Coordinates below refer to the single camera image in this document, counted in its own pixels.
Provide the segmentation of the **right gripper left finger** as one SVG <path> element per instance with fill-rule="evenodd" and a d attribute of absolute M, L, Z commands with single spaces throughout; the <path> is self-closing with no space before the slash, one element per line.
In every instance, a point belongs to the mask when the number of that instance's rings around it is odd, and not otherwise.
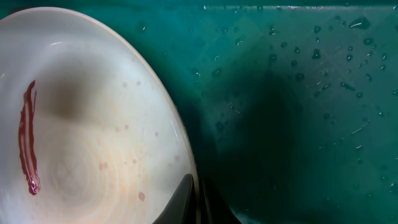
<path fill-rule="evenodd" d="M 193 176 L 186 174 L 153 224 L 195 224 L 196 209 Z"/>

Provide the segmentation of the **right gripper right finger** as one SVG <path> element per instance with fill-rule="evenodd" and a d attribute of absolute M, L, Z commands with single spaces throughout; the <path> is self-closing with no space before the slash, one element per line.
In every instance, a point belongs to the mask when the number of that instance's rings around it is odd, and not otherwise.
<path fill-rule="evenodd" d="M 201 222 L 204 224 L 241 224 L 211 179 L 201 180 Z"/>

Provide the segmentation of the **light blue rimmed plate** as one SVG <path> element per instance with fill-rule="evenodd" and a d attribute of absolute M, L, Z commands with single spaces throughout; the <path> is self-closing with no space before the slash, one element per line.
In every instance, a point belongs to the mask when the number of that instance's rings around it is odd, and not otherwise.
<path fill-rule="evenodd" d="M 167 90 L 119 34 L 56 7 L 1 19 L 2 223 L 154 223 L 196 173 Z"/>

